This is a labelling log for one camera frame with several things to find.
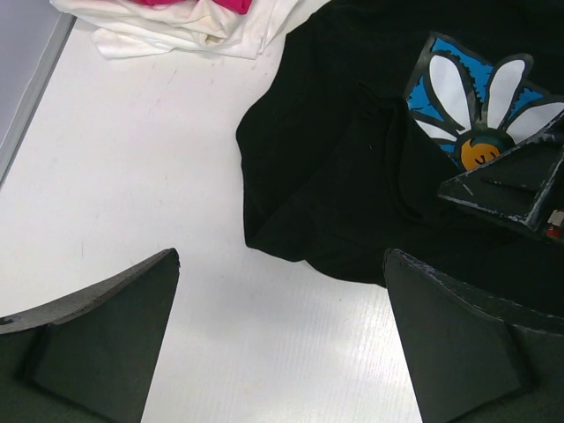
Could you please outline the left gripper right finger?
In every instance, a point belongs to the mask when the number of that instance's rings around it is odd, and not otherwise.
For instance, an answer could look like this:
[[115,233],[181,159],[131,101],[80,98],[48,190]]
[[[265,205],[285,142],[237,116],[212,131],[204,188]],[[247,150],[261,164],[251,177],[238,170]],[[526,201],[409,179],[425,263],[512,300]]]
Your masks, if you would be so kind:
[[425,422],[561,422],[563,316],[390,249],[383,274]]

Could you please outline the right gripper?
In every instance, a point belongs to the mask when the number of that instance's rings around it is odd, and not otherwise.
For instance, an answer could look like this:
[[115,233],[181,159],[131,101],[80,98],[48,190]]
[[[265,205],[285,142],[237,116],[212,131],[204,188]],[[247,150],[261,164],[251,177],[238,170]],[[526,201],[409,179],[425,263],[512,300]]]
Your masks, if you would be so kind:
[[537,135],[445,181],[438,197],[497,225],[563,244],[563,134]]

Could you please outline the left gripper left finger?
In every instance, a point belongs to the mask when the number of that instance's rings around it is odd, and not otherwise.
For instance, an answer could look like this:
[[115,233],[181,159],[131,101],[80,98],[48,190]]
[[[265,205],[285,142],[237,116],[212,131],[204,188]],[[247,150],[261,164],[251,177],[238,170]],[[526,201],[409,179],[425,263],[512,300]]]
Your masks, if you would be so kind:
[[180,276],[175,249],[1,319],[3,422],[139,422]]

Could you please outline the black daisy print t-shirt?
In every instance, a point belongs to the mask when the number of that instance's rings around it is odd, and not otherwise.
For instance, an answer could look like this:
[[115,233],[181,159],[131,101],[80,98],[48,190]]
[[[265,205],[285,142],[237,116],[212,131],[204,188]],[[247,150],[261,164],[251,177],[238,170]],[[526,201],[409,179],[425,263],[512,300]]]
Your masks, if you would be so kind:
[[560,1],[331,1],[236,132],[246,244],[382,285],[388,249],[559,315],[563,248],[437,192],[563,131]]

